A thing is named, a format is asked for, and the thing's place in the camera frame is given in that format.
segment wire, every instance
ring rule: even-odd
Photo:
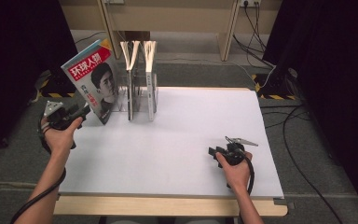
[[[265,108],[283,108],[283,107],[297,107],[299,105],[264,105],[260,106],[261,109]]]
[[[261,88],[264,88],[264,87],[267,85],[267,83],[269,82],[269,78],[271,77],[271,75],[272,75],[272,73],[274,72],[274,70],[275,70],[276,67],[277,67],[277,66],[273,66],[272,70],[269,71],[269,73],[268,73],[268,75],[267,75],[266,82],[260,87],[260,89],[261,89]]]
[[[330,209],[330,211],[333,213],[333,215],[336,217],[337,221],[339,223],[342,223],[342,220],[339,218],[338,214],[336,213],[336,211],[334,210],[334,208],[330,205],[330,203],[325,199],[325,197],[322,195],[322,193],[316,189],[316,187],[310,183],[310,181],[307,179],[307,177],[305,176],[305,174],[301,171],[301,169],[299,168],[295,158],[293,157],[292,155],[292,152],[290,150],[290,147],[287,143],[287,140],[286,140],[286,123],[287,123],[287,120],[290,119],[290,117],[292,116],[293,113],[295,113],[296,110],[298,110],[302,105],[299,105],[298,107],[294,108],[292,110],[292,112],[290,112],[290,114],[286,117],[286,119],[284,120],[283,122],[283,128],[282,128],[282,133],[283,133],[283,141],[284,141],[284,145],[286,147],[286,150],[290,156],[290,159],[292,160],[293,164],[295,165],[295,167],[297,168],[297,170],[300,172],[300,174],[304,177],[304,179],[307,181],[307,183],[315,190],[315,192],[319,195],[319,197],[324,201],[324,203],[328,206],[328,208]]]
[[[237,37],[236,37],[235,35],[233,35],[232,37],[234,38],[234,40],[237,42],[237,44],[240,46],[240,48],[241,48],[243,51],[245,51],[247,54],[250,54],[252,57],[254,57],[255,59],[257,59],[257,60],[260,61],[261,63],[265,64],[265,65],[268,66],[269,68],[259,67],[259,66],[255,66],[255,65],[251,64],[251,63],[249,62],[248,56],[246,55],[246,59],[247,59],[248,63],[249,63],[252,67],[263,68],[263,69],[273,68],[273,65],[272,65],[272,64],[270,64],[270,63],[268,63],[268,62],[262,60],[261,58],[259,58],[257,55],[255,55],[253,52],[250,51],[250,49],[252,49],[252,48],[250,48],[250,44],[249,44],[248,46],[245,46],[244,44],[242,44],[242,43],[237,39]]]
[[[266,47],[266,45],[261,40],[260,33],[258,30],[258,21],[260,19],[260,7],[259,7],[258,3],[255,3],[255,26],[253,25],[252,20],[249,17],[249,14],[248,14],[248,11],[246,10],[246,8],[247,7],[244,7],[245,15],[248,18],[248,21],[251,23],[252,29],[254,31],[252,36],[255,36],[255,40],[260,44],[260,47],[264,52],[264,48]]]
[[[97,33],[95,33],[95,34],[93,34],[93,35],[91,35],[91,36],[89,36],[89,37],[86,37],[86,38],[77,40],[77,41],[75,42],[75,44],[77,44],[77,43],[80,42],[80,41],[90,39],[90,38],[92,38],[93,36],[98,35],[98,34],[101,34],[101,33],[106,33],[106,32],[105,32],[105,31],[97,32]]]
[[[30,208],[32,205],[34,205],[39,200],[41,200],[46,195],[50,194],[53,190],[55,190],[62,183],[62,181],[65,179],[65,176],[66,176],[66,170],[63,169],[63,173],[62,173],[60,179],[55,184],[53,184],[50,188],[46,189],[45,191],[43,191],[42,193],[40,193],[39,195],[34,197],[32,200],[30,200],[28,203],[23,205],[19,209],[19,211],[13,216],[10,223],[13,224],[14,222],[16,222],[16,220],[19,218],[19,216],[21,216],[28,208]]]
[[[240,149],[240,148],[238,147],[237,143],[235,143],[232,139],[230,139],[230,138],[228,138],[228,137],[226,136],[226,140],[227,140],[232,146],[234,146],[237,150],[243,152],[242,149]],[[253,189],[253,185],[254,185],[254,182],[255,182],[255,169],[254,169],[254,166],[252,165],[251,160],[250,160],[249,158],[247,158],[244,153],[242,153],[242,155],[243,155],[243,159],[246,160],[246,162],[248,163],[248,167],[249,167],[250,179],[249,179],[249,184],[248,184],[248,189],[247,189],[247,191],[248,191],[248,194],[251,195],[252,189]],[[241,216],[241,211],[240,211],[240,213],[238,214],[238,217],[239,217],[239,218],[238,218],[239,223],[240,223],[240,224],[243,224],[244,222],[243,222],[243,219],[242,219],[242,216]]]
[[[290,119],[303,119],[303,120],[312,120],[312,119],[305,119],[305,118],[302,118],[300,117],[300,115],[303,115],[303,114],[306,114],[308,112],[302,112],[300,114],[296,114],[296,115],[292,115],[292,117]],[[273,112],[267,112],[267,113],[262,113],[262,115],[268,115],[268,114],[283,114],[283,115],[289,115],[289,113],[285,113],[285,112],[276,112],[276,111],[273,111]]]
[[[120,31],[117,31],[117,34],[120,36],[120,38],[121,38],[123,41],[127,41],[127,39],[124,38],[124,37],[121,35]]]

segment magazine cover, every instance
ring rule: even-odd
[[[102,124],[122,107],[114,57],[107,39],[97,40],[61,66]]]

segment power strip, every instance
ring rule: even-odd
[[[255,4],[258,3],[258,6],[260,7],[261,0],[241,0],[240,7],[244,7],[244,2],[248,2],[248,7],[255,7]]]

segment black curtain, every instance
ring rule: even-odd
[[[0,141],[31,99],[41,73],[50,70],[66,79],[60,66],[76,54],[58,1],[0,1]]]
[[[358,4],[322,1],[315,20],[292,48],[296,21],[310,0],[283,0],[265,59],[293,67],[306,104],[358,193]]]

